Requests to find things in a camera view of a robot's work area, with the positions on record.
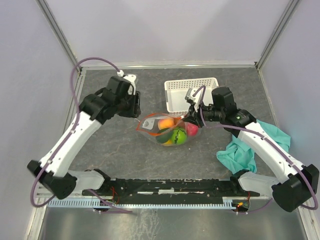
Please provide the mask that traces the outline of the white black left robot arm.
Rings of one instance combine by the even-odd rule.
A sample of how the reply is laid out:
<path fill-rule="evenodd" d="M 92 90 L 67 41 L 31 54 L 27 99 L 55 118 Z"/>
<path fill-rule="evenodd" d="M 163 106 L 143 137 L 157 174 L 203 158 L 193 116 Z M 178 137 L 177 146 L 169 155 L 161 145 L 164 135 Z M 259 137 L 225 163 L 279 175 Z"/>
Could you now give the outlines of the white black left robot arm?
<path fill-rule="evenodd" d="M 56 198 L 62 200 L 73 191 L 95 190 L 106 195 L 111 189 L 110 177 L 99 169 L 73 171 L 70 165 L 87 140 L 115 115 L 137 118 L 140 92 L 134 74 L 112 76 L 106 87 L 87 95 L 74 120 L 55 146 L 40 160 L 31 160 L 27 169 Z"/>

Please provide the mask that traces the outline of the yellow toy lemon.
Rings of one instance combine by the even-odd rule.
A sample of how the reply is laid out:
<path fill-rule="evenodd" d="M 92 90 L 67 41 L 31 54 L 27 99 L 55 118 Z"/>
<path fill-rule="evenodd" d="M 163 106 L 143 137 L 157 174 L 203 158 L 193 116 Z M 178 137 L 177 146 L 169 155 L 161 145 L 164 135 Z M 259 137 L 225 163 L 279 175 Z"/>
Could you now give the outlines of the yellow toy lemon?
<path fill-rule="evenodd" d="M 172 146 L 173 142 L 169 139 L 168 141 L 166 141 L 165 143 L 162 144 L 163 146 Z"/>

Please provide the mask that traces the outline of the green toy watermelon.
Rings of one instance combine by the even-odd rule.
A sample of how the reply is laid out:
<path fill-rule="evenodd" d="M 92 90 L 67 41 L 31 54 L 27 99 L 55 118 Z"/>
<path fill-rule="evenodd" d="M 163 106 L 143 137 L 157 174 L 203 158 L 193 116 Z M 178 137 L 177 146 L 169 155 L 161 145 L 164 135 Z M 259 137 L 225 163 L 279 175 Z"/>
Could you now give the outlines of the green toy watermelon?
<path fill-rule="evenodd" d="M 182 145 L 187 139 L 187 131 L 183 127 L 176 127 L 173 129 L 171 141 L 174 145 Z"/>

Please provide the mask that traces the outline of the red toy apple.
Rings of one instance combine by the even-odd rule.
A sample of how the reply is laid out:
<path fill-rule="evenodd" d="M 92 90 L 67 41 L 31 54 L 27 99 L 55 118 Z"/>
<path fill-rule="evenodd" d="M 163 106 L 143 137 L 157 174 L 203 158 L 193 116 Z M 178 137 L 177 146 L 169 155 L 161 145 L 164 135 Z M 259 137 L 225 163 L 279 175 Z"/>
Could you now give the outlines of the red toy apple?
<path fill-rule="evenodd" d="M 185 123 L 185 130 L 186 130 L 186 134 L 188 137 L 194 137 L 199 132 L 198 126 L 196 126 L 192 123 L 189 123 L 189 122 Z"/>

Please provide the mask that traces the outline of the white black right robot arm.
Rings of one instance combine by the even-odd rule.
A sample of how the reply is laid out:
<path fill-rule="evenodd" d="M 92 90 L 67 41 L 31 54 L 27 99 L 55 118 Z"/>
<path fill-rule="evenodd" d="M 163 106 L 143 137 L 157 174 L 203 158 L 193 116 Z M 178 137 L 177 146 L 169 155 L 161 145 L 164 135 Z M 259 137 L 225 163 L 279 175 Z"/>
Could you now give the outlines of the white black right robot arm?
<path fill-rule="evenodd" d="M 203 102 L 205 91 L 204 85 L 187 90 L 185 100 L 190 107 L 183 121 L 199 128 L 206 122 L 217 122 L 219 128 L 250 146 L 274 174 L 270 177 L 240 170 L 234 174 L 235 180 L 229 183 L 231 193 L 240 196 L 247 191 L 268 196 L 289 213 L 298 207 L 317 210 L 318 168 L 303 164 L 281 148 L 251 113 L 237 107 L 228 87 L 213 89 L 213 103 L 209 105 Z"/>

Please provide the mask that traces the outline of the white perforated plastic basket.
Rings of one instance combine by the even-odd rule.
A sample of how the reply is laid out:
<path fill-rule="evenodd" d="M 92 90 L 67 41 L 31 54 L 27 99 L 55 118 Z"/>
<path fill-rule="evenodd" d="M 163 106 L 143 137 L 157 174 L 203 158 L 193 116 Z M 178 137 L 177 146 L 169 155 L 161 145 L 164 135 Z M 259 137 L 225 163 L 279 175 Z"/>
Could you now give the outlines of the white perforated plastic basket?
<path fill-rule="evenodd" d="M 185 100 L 185 96 L 190 88 L 197 90 L 205 85 L 206 90 L 203 98 L 205 105 L 212 104 L 212 90 L 219 87 L 215 77 L 193 78 L 180 80 L 167 80 L 164 82 L 166 97 L 166 107 L 169 113 L 185 113 L 190 104 Z"/>

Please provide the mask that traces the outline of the dark green toy avocado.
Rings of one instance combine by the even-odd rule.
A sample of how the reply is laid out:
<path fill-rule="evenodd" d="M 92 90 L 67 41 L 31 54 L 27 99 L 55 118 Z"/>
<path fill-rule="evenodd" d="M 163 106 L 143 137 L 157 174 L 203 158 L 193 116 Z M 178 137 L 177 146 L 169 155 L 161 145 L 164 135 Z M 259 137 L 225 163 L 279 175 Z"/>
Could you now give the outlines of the dark green toy avocado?
<path fill-rule="evenodd" d="M 165 129 L 159 130 L 158 133 L 159 135 L 157 135 L 155 139 L 158 143 L 163 144 L 172 138 L 173 130 L 169 130 L 169 128 L 165 128 Z"/>

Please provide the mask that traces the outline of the toy peach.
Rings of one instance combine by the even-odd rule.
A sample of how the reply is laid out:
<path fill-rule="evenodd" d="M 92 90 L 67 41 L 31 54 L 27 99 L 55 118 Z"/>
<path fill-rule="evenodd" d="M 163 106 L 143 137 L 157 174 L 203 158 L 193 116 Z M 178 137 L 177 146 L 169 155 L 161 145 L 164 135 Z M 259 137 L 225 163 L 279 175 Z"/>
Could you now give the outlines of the toy peach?
<path fill-rule="evenodd" d="M 157 125 L 159 130 L 172 128 L 175 125 L 175 120 L 171 117 L 163 118 L 158 121 Z"/>

